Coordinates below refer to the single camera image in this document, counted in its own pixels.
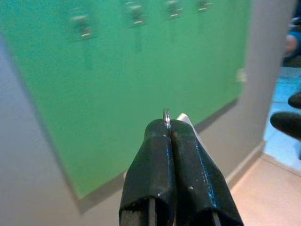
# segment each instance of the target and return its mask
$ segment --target tiled floor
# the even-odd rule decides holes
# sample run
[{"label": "tiled floor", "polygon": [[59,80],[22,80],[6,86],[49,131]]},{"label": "tiled floor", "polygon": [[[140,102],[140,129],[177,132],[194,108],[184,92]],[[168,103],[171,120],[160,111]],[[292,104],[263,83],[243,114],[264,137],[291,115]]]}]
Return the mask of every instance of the tiled floor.
[{"label": "tiled floor", "polygon": [[[301,90],[301,69],[283,68],[269,117],[277,111],[301,113],[289,96]],[[232,188],[245,226],[301,225],[301,142],[274,129],[267,119],[261,158]]]}]

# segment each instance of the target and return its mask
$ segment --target metal ring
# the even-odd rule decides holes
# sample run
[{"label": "metal ring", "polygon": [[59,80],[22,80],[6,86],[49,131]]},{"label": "metal ring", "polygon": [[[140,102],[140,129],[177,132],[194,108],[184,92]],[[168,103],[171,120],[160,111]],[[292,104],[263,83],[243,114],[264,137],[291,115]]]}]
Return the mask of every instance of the metal ring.
[{"label": "metal ring", "polygon": [[164,109],[163,110],[163,120],[166,124],[167,129],[170,129],[170,117],[169,117],[169,110],[168,109]]}]

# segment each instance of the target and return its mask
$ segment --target black shoe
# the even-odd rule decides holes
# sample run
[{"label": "black shoe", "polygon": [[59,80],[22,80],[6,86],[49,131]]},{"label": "black shoe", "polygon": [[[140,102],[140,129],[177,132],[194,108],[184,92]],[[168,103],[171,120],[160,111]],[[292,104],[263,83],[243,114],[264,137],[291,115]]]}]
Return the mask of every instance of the black shoe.
[{"label": "black shoe", "polygon": [[301,140],[301,115],[291,112],[274,113],[270,122],[273,127],[285,134]]},{"label": "black shoe", "polygon": [[288,104],[292,107],[301,109],[301,92],[295,93],[288,99]]}]

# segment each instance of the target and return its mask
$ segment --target green wall panel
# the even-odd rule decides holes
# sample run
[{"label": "green wall panel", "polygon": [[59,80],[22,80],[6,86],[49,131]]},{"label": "green wall panel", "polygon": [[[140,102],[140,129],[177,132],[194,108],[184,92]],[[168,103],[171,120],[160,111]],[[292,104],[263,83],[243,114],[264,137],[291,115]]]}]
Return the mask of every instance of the green wall panel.
[{"label": "green wall panel", "polygon": [[[1,33],[79,198],[129,166],[163,108],[198,123],[239,96],[250,1],[211,3],[198,13],[182,0],[170,20],[146,0],[146,25],[130,27],[119,0],[0,1]],[[91,39],[77,40],[76,7]]]}]

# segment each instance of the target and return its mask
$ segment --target white wall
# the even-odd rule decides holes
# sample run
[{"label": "white wall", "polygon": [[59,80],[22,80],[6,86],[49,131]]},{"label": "white wall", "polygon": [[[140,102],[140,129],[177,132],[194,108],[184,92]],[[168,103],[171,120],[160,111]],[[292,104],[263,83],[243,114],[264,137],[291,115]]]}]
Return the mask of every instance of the white wall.
[{"label": "white wall", "polygon": [[[242,98],[200,133],[224,175],[262,140],[293,2],[253,1]],[[118,225],[120,196],[79,210],[0,40],[0,225]]]}]

